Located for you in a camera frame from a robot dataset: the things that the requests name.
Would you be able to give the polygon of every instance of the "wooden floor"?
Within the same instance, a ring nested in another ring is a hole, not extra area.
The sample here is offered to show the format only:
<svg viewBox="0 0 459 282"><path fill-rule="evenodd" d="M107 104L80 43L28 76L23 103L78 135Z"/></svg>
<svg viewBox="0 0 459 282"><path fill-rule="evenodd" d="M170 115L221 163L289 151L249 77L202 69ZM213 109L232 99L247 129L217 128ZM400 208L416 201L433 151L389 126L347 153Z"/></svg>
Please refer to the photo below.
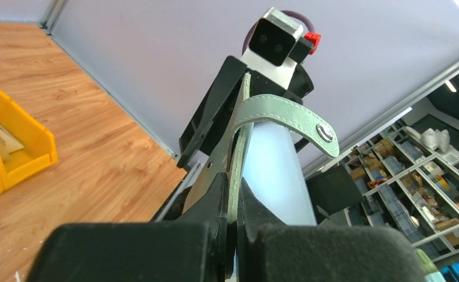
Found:
<svg viewBox="0 0 459 282"><path fill-rule="evenodd" d="M36 26L0 23L0 88L60 158L0 195L0 281L24 281L63 223L148 221L185 174Z"/></svg>

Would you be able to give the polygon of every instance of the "white cylindrical object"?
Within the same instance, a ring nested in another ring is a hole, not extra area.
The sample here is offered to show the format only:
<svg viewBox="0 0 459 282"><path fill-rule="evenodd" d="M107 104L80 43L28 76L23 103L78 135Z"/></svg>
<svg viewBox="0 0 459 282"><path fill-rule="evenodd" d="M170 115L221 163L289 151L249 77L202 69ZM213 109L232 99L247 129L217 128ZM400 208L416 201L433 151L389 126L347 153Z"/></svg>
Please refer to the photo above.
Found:
<svg viewBox="0 0 459 282"><path fill-rule="evenodd" d="M243 177L255 197L288 225L315 226L316 217L287 128L256 123Z"/></svg>

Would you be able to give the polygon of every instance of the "white backdrop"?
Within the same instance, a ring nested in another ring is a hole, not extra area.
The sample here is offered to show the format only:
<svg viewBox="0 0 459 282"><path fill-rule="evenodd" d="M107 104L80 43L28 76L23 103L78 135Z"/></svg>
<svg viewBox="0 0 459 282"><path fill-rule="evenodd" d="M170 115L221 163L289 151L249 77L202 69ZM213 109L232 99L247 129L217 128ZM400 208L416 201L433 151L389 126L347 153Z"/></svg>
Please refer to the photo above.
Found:
<svg viewBox="0 0 459 282"><path fill-rule="evenodd" d="M0 0L0 21L39 22L52 0Z"/></svg>
<svg viewBox="0 0 459 282"><path fill-rule="evenodd" d="M69 0L53 34L170 150L228 55L270 6L301 12L322 34L306 59L305 105L345 140L459 58L453 0ZM304 167L320 156L309 145Z"/></svg>

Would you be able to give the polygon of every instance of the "green object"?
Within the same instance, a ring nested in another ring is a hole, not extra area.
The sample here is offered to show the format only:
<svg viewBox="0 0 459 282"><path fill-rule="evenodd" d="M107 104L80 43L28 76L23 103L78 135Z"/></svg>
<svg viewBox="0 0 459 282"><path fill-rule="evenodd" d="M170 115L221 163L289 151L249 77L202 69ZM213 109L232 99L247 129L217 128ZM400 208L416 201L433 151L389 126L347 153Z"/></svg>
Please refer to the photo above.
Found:
<svg viewBox="0 0 459 282"><path fill-rule="evenodd" d="M418 258L418 261L420 262L420 267L424 275L438 272L437 266L435 266L435 264L432 262L432 260L427 256L427 254L423 250L415 249L414 254Z"/></svg>
<svg viewBox="0 0 459 282"><path fill-rule="evenodd" d="M385 129L382 130L382 132L380 132L380 135L383 137L383 138L387 138L389 137L390 135L390 131L392 130L393 128L392 127L387 127Z"/></svg>

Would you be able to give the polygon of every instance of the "leather strap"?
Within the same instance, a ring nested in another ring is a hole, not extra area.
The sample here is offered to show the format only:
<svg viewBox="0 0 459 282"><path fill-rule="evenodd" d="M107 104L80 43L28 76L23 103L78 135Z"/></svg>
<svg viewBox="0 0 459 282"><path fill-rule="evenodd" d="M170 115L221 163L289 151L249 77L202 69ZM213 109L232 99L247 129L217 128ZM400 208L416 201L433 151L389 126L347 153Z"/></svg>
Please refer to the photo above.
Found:
<svg viewBox="0 0 459 282"><path fill-rule="evenodd" d="M205 195L217 173L227 172L229 178L228 223L236 221L242 168L254 122L275 122L297 132L329 157L339 155L335 131L328 123L311 110L290 100L269 94L250 97L250 78L250 74L246 73L228 127L195 181L183 212L186 212ZM326 142L319 136L316 130L318 124L324 125L332 132L331 142Z"/></svg>

